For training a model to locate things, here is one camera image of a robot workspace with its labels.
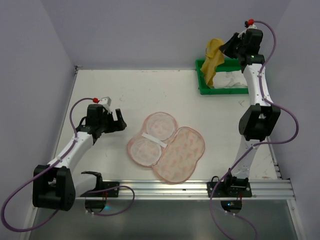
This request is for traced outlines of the floral mesh laundry bag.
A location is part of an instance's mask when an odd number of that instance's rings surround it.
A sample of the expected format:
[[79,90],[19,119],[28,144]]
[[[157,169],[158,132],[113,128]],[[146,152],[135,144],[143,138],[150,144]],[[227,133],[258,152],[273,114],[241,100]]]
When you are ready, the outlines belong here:
[[136,164],[151,168],[162,181],[181,184],[194,173],[205,152],[205,140],[190,127],[178,127],[172,115],[155,112],[144,120],[127,150]]

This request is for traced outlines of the white bra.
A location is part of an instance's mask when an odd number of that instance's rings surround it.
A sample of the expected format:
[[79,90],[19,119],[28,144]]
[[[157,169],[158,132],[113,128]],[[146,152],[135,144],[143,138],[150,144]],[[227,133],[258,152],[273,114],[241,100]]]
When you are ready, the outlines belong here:
[[215,89],[244,89],[247,88],[247,81],[243,73],[238,71],[217,72],[213,78]]

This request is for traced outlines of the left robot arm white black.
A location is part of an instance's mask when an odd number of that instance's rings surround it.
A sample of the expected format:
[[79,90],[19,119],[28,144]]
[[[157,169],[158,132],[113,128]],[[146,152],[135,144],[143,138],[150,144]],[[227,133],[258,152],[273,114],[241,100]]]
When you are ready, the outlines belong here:
[[32,204],[38,208],[69,211],[77,197],[102,190],[101,173],[83,171],[73,175],[74,169],[101,135],[120,132],[126,127],[119,108],[110,112],[102,104],[88,105],[86,116],[75,127],[75,133],[62,152],[48,164],[34,169]]

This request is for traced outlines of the yellow bra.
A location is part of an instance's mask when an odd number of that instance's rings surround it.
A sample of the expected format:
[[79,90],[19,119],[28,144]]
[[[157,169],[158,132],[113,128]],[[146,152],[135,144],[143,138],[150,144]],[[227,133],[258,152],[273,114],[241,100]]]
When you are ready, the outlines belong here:
[[225,62],[223,53],[220,47],[224,44],[220,38],[213,38],[205,48],[205,60],[200,71],[203,73],[205,84],[212,88],[214,86],[213,78],[216,75],[216,69],[219,65]]

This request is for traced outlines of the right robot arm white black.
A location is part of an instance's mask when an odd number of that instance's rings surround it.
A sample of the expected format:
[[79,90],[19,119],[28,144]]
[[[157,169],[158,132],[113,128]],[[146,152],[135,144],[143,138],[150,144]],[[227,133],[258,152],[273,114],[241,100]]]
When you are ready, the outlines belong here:
[[259,54],[263,32],[254,25],[221,46],[220,51],[231,59],[238,59],[241,72],[247,83],[250,105],[239,120],[240,146],[233,166],[222,182],[212,182],[215,196],[236,197],[248,191],[250,168],[259,144],[270,136],[281,110],[272,106],[271,98],[262,69],[265,58]]

